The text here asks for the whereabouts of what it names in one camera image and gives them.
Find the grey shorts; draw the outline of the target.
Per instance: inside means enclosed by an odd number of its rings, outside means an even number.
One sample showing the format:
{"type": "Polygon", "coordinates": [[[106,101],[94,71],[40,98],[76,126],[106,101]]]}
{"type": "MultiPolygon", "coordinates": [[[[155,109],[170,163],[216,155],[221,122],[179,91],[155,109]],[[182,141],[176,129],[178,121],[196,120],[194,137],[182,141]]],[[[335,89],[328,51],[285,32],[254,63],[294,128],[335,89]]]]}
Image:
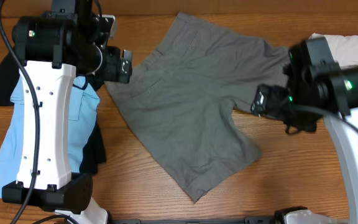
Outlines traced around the grey shorts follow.
{"type": "Polygon", "coordinates": [[[132,132],[197,201],[255,162],[261,151],[236,128],[261,84],[284,86],[286,47],[179,13],[132,72],[106,88],[132,132]]]}

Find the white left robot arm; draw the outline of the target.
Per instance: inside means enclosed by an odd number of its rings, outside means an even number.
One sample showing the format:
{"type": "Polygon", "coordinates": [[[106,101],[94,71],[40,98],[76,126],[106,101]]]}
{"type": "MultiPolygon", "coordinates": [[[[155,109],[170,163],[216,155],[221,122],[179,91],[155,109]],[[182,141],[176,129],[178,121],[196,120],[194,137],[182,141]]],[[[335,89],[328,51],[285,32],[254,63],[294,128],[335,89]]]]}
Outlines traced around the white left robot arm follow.
{"type": "Polygon", "coordinates": [[[89,174],[71,170],[68,117],[73,81],[94,75],[128,83],[132,52],[110,47],[116,19],[98,1],[54,1],[41,16],[24,16],[4,43],[19,67],[24,94],[24,143],[15,181],[2,200],[36,206],[68,223],[111,223],[93,199],[89,174]]]}

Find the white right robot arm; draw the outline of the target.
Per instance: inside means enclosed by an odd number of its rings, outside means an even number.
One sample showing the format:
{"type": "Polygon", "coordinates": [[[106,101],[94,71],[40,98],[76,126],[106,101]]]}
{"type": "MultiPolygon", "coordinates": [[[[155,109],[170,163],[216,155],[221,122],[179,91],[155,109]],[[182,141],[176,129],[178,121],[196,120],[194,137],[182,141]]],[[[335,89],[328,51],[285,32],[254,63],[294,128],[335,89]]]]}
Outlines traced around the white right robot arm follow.
{"type": "Polygon", "coordinates": [[[347,221],[358,223],[358,65],[341,68],[324,37],[304,40],[288,54],[287,85],[259,85],[251,113],[283,121],[296,132],[312,133],[324,121],[346,187],[347,221]]]}

